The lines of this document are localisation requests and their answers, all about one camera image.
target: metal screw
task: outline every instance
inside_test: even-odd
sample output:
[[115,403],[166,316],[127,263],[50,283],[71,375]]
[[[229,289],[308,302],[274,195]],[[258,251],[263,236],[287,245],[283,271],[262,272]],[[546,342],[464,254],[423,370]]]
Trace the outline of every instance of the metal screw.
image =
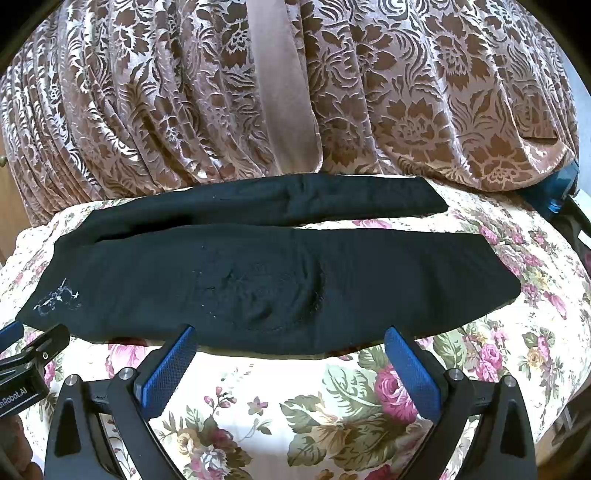
[[78,375],[70,375],[68,378],[66,378],[66,385],[68,387],[76,385],[76,382],[78,382]]
[[129,380],[131,377],[134,376],[135,370],[131,367],[124,368],[121,372],[119,372],[119,378],[121,380]]
[[510,376],[510,375],[507,375],[503,379],[503,382],[505,382],[505,385],[507,385],[507,387],[514,387],[514,386],[517,385],[517,380],[514,377]]
[[460,370],[459,368],[452,368],[447,371],[447,374],[449,375],[449,378],[455,380],[456,382],[464,378],[464,372],[462,372],[462,370]]

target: damask curtain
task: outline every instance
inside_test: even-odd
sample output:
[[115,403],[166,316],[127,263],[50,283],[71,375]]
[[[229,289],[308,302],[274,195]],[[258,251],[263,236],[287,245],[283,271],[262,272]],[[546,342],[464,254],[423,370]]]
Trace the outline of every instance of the damask curtain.
[[65,0],[0,115],[33,225],[320,169],[512,190],[578,155],[560,50],[515,0]]

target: folded black pants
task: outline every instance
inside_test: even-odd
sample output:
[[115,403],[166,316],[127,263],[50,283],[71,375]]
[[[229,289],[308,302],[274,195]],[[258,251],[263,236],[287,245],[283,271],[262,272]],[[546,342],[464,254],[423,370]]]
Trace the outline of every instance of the folded black pants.
[[480,235],[286,228],[447,208],[423,179],[296,175],[97,210],[56,242],[17,319],[73,335],[308,355],[452,330],[519,295]]

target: blue gripper pad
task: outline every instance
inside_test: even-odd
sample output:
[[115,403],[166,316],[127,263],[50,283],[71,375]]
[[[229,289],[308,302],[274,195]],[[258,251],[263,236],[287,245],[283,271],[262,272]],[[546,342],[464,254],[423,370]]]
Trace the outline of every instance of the blue gripper pad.
[[18,342],[25,335],[25,327],[21,322],[12,322],[0,330],[0,353]]
[[441,415],[441,392],[431,375],[393,327],[386,330],[385,347],[421,417],[437,422]]
[[[162,415],[170,397],[197,353],[197,332],[189,326],[172,345],[167,343],[162,349],[167,349],[168,353],[165,354],[154,373],[141,383],[141,392],[136,392],[136,397],[141,399],[142,416],[146,420]],[[162,355],[160,351],[152,353]]]

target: wooden cabinet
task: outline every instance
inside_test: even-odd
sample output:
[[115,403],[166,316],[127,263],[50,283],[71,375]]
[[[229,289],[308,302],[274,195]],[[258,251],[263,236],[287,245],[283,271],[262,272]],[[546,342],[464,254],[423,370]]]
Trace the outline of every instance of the wooden cabinet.
[[[0,156],[4,156],[4,141],[0,134]],[[0,168],[0,262],[14,252],[17,235],[29,228],[29,218],[22,205],[17,185],[8,165]]]

